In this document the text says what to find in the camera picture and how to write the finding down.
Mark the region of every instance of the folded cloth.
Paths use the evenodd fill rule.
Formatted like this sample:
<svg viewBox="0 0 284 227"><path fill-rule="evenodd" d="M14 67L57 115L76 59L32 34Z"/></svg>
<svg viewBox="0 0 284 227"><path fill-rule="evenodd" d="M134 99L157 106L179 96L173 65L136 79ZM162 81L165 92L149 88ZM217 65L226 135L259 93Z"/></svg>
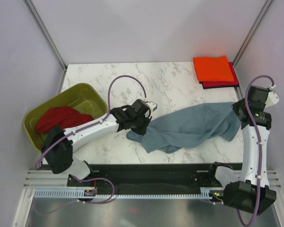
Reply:
<svg viewBox="0 0 284 227"><path fill-rule="evenodd" d="M62 129L71 128L92 120L92 116L81 114L68 106L50 108L38 121L35 132L46 133L54 126L60 126Z"/></svg>
<svg viewBox="0 0 284 227"><path fill-rule="evenodd" d="M181 148L194 148L216 136L231 141L240 127L232 104L208 103L178 110L151 121L145 135L129 131L126 137L140 142L148 153L157 149L173 153Z"/></svg>
<svg viewBox="0 0 284 227"><path fill-rule="evenodd" d="M209 89L209 88L217 88L217 87L238 87L239 81L236 76L235 70L233 69L232 62L229 62L229 67L233 76L234 81L233 82L201 82L203 89Z"/></svg>
<svg viewBox="0 0 284 227"><path fill-rule="evenodd" d="M219 58L197 57L193 61L199 82L234 81L226 56Z"/></svg>

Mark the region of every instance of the blue cloth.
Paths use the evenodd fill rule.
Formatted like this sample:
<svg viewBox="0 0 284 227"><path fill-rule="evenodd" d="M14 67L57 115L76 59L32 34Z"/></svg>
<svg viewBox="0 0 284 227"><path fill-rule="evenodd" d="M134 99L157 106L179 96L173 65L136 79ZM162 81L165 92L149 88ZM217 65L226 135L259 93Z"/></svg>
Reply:
<svg viewBox="0 0 284 227"><path fill-rule="evenodd" d="M194 148L216 136L231 141L240 127L232 104L206 103L178 110L151 121L145 135L129 131L126 137L141 143L148 153Z"/></svg>

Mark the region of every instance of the folded orange cloth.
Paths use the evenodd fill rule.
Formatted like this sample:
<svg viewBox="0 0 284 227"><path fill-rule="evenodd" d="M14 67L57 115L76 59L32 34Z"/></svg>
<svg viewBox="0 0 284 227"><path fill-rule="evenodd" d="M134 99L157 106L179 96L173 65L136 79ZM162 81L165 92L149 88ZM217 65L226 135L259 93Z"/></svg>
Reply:
<svg viewBox="0 0 284 227"><path fill-rule="evenodd" d="M234 81L226 56L194 58L194 67L199 82Z"/></svg>

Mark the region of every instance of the tabletop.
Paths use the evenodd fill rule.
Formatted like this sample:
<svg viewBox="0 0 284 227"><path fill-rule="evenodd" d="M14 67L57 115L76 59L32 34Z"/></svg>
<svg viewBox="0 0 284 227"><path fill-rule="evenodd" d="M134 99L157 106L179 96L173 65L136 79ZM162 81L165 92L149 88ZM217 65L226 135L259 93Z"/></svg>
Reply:
<svg viewBox="0 0 284 227"><path fill-rule="evenodd" d="M108 87L120 75L131 75L142 82L148 100L158 104L153 119L197 104L238 100L232 87L204 90L191 62L70 64L62 91L77 83L88 83L107 103ZM129 78L119 79L112 87L111 108L131 105L138 98L143 98L138 83ZM140 143L129 141L126 133L120 131L91 141L75 151L74 156L90 164L230 163L243 160L241 130L230 142L216 137L196 148L182 148L172 154L160 150L147 153Z"/></svg>

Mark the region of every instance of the plastic container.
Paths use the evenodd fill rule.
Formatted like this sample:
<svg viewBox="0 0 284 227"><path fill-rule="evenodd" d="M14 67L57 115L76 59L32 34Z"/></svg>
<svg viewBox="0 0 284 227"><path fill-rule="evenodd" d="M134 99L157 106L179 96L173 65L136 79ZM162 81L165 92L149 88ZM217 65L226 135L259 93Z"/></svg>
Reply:
<svg viewBox="0 0 284 227"><path fill-rule="evenodd" d="M91 85L80 83L72 86L25 115L23 127L34 148L38 151L41 151L47 133L38 134L35 132L35 127L49 108L59 106L69 106L81 114L91 115L94 119L107 113L106 103Z"/></svg>

